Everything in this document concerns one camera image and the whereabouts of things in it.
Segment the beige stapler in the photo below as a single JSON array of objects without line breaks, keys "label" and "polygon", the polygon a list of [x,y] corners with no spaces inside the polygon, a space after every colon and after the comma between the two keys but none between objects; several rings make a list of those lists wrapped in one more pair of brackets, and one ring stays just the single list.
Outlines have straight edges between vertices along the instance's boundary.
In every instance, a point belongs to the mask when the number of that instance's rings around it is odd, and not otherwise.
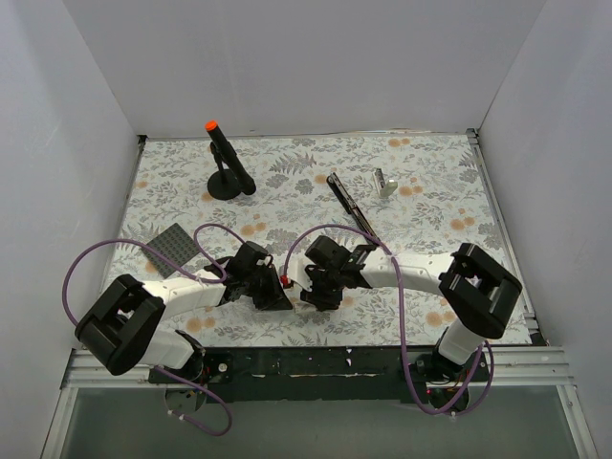
[{"label": "beige stapler", "polygon": [[373,172],[374,184],[380,198],[386,199],[391,196],[398,188],[398,183],[387,179],[380,168]]}]

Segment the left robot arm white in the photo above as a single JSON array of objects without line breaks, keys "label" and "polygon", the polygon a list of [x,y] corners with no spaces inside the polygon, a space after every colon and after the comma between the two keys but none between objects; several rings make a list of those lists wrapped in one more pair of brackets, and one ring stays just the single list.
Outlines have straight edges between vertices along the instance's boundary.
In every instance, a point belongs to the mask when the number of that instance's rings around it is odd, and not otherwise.
[{"label": "left robot arm white", "polygon": [[278,278],[273,257],[247,241],[233,256],[214,260],[196,273],[140,282],[118,276],[76,323],[76,339],[114,376],[138,364],[161,366],[185,383],[205,374],[206,350],[183,330],[159,324],[200,307],[216,308],[249,298],[258,311],[293,308]]}]

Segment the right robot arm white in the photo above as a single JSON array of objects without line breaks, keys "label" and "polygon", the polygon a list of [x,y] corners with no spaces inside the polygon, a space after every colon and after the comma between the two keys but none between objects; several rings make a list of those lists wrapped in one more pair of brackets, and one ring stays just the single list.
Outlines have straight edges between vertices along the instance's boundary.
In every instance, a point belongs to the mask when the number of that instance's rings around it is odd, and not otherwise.
[{"label": "right robot arm white", "polygon": [[320,235],[304,255],[290,261],[288,281],[300,299],[320,311],[336,310],[346,289],[404,288],[444,298],[456,319],[433,351],[434,372],[454,380],[486,339],[500,339],[522,293],[518,279],[479,246],[463,243],[440,254],[391,255],[375,244],[348,250]]}]

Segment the black stapler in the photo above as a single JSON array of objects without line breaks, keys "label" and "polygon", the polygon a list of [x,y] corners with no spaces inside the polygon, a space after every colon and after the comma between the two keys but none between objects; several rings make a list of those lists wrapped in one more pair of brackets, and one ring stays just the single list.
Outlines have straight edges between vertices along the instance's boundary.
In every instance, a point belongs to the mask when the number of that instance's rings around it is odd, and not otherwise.
[{"label": "black stapler", "polygon": [[363,214],[355,200],[348,193],[341,180],[339,179],[338,175],[335,172],[331,172],[326,178],[326,183],[333,191],[340,204],[343,206],[344,210],[353,218],[353,220],[357,224],[357,227],[363,232],[378,239],[379,236],[376,232],[374,232],[374,229],[367,221],[365,215]]}]

